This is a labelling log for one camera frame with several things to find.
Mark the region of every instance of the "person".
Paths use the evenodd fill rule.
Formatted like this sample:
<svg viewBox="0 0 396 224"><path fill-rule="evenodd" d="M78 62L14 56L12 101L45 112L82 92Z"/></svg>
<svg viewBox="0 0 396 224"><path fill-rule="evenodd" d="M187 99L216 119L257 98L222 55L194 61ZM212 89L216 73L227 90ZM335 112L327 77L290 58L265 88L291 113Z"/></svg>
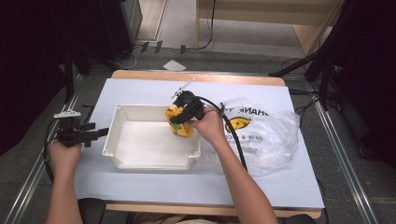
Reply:
<svg viewBox="0 0 396 224"><path fill-rule="evenodd" d="M186 125L196 129L218 153L240 223L278 223L273 207L264 192L242 166L227 142L221 116L209 107L204 107L204 111L203 119L187 121ZM67 148L60 142L55 142L50 147L55 178L46 223L82 223L74 189L74 174L80 149L81 145ZM176 221L173 223L214 223L204 220L188 221L183 218L174 219ZM150 223L170 223L171 219Z"/></svg>

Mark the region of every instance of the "plastic bag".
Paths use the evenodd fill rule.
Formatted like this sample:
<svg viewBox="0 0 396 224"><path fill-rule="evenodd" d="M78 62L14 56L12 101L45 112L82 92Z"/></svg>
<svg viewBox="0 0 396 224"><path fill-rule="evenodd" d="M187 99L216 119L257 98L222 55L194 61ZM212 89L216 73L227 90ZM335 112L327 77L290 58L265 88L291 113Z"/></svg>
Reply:
<svg viewBox="0 0 396 224"><path fill-rule="evenodd" d="M226 102L224 114L233 125L244 152L248 172L265 175L291 163L298 148L299 116L291 111L269 112L258 103L245 97ZM228 128L224 133L235 154L237 146ZM205 140L202 159L220 168L216 151Z"/></svg>

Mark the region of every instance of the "white table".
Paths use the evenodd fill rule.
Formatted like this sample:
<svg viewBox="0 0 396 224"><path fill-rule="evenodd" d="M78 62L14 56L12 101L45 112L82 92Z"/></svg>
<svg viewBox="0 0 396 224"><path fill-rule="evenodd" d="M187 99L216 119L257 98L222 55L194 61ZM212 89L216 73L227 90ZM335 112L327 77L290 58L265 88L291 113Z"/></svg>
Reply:
<svg viewBox="0 0 396 224"><path fill-rule="evenodd" d="M91 122L96 123L96 129L109 127L118 104L170 105L173 103L170 95L185 83L108 79ZM194 82L188 90L215 103L243 95L261 103L268 111L293 110L287 87ZM76 174L79 198L107 200L107 209L114 210L235 215L224 175L201 169L199 165L186 172L119 170L110 158L102 155L105 141L102 137L92 142L92 147L82 150ZM277 216L301 213L320 216L324 205L300 132L298 151L291 165L254 179L268 196Z"/></svg>

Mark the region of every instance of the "wooden table edge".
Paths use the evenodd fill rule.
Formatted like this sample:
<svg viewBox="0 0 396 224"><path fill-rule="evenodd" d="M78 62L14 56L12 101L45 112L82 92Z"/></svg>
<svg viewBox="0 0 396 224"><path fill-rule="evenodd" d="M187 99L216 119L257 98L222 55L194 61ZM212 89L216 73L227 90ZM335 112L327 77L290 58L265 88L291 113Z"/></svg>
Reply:
<svg viewBox="0 0 396 224"><path fill-rule="evenodd" d="M168 71L133 71L117 70L111 78L118 79L141 79L141 80L169 80L169 81L190 81L195 78L198 82L220 82L248 85L265 85L284 87L285 81L280 77L249 77L227 74L183 73Z"/></svg>
<svg viewBox="0 0 396 224"><path fill-rule="evenodd" d="M106 202L106 210L204 216L237 216L233 206L205 204L120 203L110 201ZM300 214L307 214L312 218L319 218L321 216L321 209L319 208L275 208L274 211L277 217L291 217Z"/></svg>

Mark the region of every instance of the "black wire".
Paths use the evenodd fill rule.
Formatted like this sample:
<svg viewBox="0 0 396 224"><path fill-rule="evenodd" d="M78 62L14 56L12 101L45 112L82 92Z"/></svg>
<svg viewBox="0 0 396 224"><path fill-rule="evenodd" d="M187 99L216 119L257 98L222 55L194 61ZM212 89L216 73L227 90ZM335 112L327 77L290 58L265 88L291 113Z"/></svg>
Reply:
<svg viewBox="0 0 396 224"><path fill-rule="evenodd" d="M326 99L326 102L329 107L334 108L338 111L337 104L334 104L334 102L336 102L335 97L330 97Z"/></svg>
<svg viewBox="0 0 396 224"><path fill-rule="evenodd" d="M210 105L212 105L213 107L215 107L218 110L219 113L221 112L221 109L217 105L215 105L213 102L209 101L208 99L206 99L204 97L201 97L201 96L193 96L193 98L197 98L197 99L203 100L203 101L209 103ZM233 135L233 139L235 140L236 147L237 147L238 153L239 153L239 158L241 159L242 165L244 166L244 168L246 170L248 170L248 167L247 167L247 164L246 164L246 161L245 161L244 152L242 151L241 143L239 142L238 135L236 134L235 129L233 128L233 125L231 124L231 122L227 118L227 116L225 116L223 114L223 115L221 115L221 117L224 119L226 125L228 126L228 128L231 131L231 134Z"/></svg>
<svg viewBox="0 0 396 224"><path fill-rule="evenodd" d="M216 0L213 1L213 8L212 8L212 21L210 22L210 39L207 41L206 45L203 47L200 47L198 49L193 49L193 50L202 50L205 49L211 42L213 38L213 20L215 19L215 9L216 9Z"/></svg>
<svg viewBox="0 0 396 224"><path fill-rule="evenodd" d="M318 91L301 91L301 90L293 90L293 89L290 89L289 93L291 95L308 95L308 94L318 95Z"/></svg>
<svg viewBox="0 0 396 224"><path fill-rule="evenodd" d="M301 60L302 58L292 58L292 59L287 59L286 61L284 61L281 65L280 65L280 69L283 69L283 65L285 65L285 63L288 63L290 61L295 61L295 60Z"/></svg>
<svg viewBox="0 0 396 224"><path fill-rule="evenodd" d="M88 107L90 109L90 112L88 112L87 118L84 119L84 123L88 123L88 121L91 118L91 115L93 113L93 110L95 109L94 105L82 105L82 107Z"/></svg>
<svg viewBox="0 0 396 224"><path fill-rule="evenodd" d="M129 52L124 52L124 55L122 55L122 57L120 57L118 60L114 61L114 62L119 62L122 61L124 58L126 58L126 56L129 54Z"/></svg>
<svg viewBox="0 0 396 224"><path fill-rule="evenodd" d="M325 191L325 188L324 188L323 184L320 182L320 180L317 177L316 177L316 179L317 179L317 182L318 182L318 184L319 184L319 186L321 188L322 198L323 199L327 199L326 191ZM326 224L329 224L329 214L327 213L326 206L323 208L323 212L324 212L324 216L326 218Z"/></svg>
<svg viewBox="0 0 396 224"><path fill-rule="evenodd" d="M139 49L139 48L141 48L141 47L143 47L143 45L136 45L136 46L139 46L139 47L137 47L137 48L135 48L135 49ZM156 49L157 47L156 46L148 46L148 49ZM165 47L161 47L161 49L174 49L174 48L165 48Z"/></svg>
<svg viewBox="0 0 396 224"><path fill-rule="evenodd" d="M297 107L297 108L294 109L294 112L297 113L298 115L300 115L300 125L299 125L300 128L301 128L301 125L303 124L303 118L304 118L305 111L310 106L314 105L315 102L317 102L317 101L318 101L318 97L316 96L311 101L309 101L308 105L300 106L300 107Z"/></svg>
<svg viewBox="0 0 396 224"><path fill-rule="evenodd" d="M53 122L55 122L56 120L58 120L58 119L53 119L53 120L49 123L49 125L47 126L46 133L45 133L45 135L44 135L44 146L43 146L43 159L44 159L44 164L45 164L45 166L46 166L46 171L47 171L47 174L48 174L49 179L50 179L51 182L53 182L53 172L52 172L52 170L51 170L51 168L50 168L50 157L49 157L48 144L51 143L51 142L56 138L56 136L55 136L55 137L53 137L53 138L51 138L51 139L49 140L50 127L52 126Z"/></svg>

